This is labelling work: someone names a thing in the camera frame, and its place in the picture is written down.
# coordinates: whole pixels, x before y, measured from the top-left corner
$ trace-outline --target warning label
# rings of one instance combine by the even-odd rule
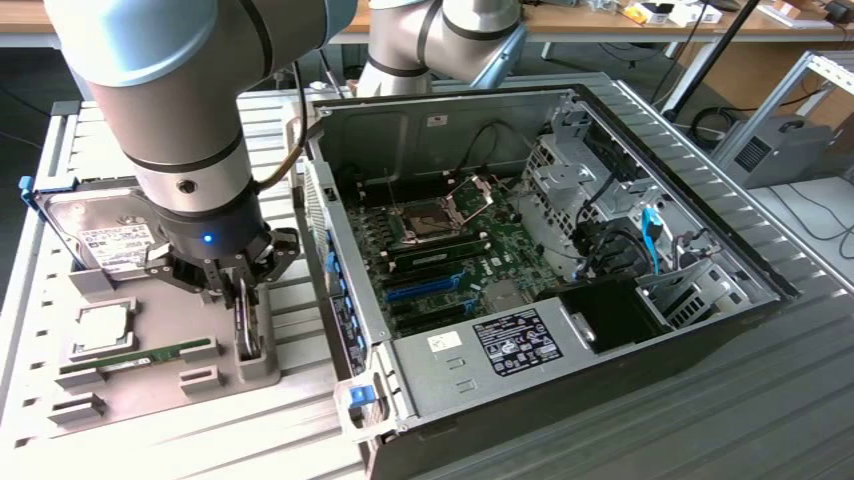
[[[155,243],[148,225],[103,228],[80,232],[97,264],[107,273],[139,270],[146,263],[146,247]]]
[[[474,329],[502,377],[563,357],[534,309],[479,323]]]

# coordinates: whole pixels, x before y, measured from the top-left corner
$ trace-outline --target screw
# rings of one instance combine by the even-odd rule
[[[194,182],[192,180],[182,180],[180,182],[178,182],[178,190],[182,193],[191,194],[196,191],[198,187],[199,185],[196,185],[196,182]]]

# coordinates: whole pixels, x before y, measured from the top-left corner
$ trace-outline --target wooden table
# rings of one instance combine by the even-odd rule
[[[586,6],[575,8],[557,5],[524,7],[526,23],[530,30],[528,42],[544,42],[543,58],[548,58],[554,43],[586,42],[683,42],[690,27],[674,23],[666,25],[639,25],[621,14],[594,12]],[[335,36],[331,43],[364,44],[370,31],[368,0],[359,0],[356,16],[350,27]],[[677,85],[665,105],[669,108],[685,92],[699,65],[709,58],[717,42],[735,19],[735,13],[723,13],[721,23],[702,24],[691,39],[703,46],[687,65],[686,74]],[[734,42],[839,42],[843,38],[838,29],[791,29],[766,14],[757,11],[745,23]],[[41,46],[60,48],[51,27],[44,6],[39,0],[0,0],[0,47]]]

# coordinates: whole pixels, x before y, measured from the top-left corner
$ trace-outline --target blue pcie slot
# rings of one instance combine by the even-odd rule
[[[456,290],[456,288],[459,287],[459,279],[463,278],[464,274],[466,272],[463,271],[447,278],[442,278],[427,283],[391,290],[386,293],[386,301],[396,302],[399,300],[420,297],[422,295],[428,295],[431,293]]]

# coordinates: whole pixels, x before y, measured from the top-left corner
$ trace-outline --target robotic arm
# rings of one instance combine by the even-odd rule
[[[356,0],[45,0],[167,245],[147,271],[191,292],[279,277],[296,231],[271,230],[251,175],[236,96],[350,24]]]
[[[258,195],[300,153],[252,178],[235,99],[347,27],[356,0],[44,3],[168,238],[146,271],[232,308],[299,254],[296,231],[270,228]],[[516,0],[372,0],[371,9],[359,95],[427,91],[430,68],[475,88],[500,83],[527,33]]]
[[[371,0],[368,63],[359,96],[430,91],[430,69],[495,88],[527,28],[518,0]]]

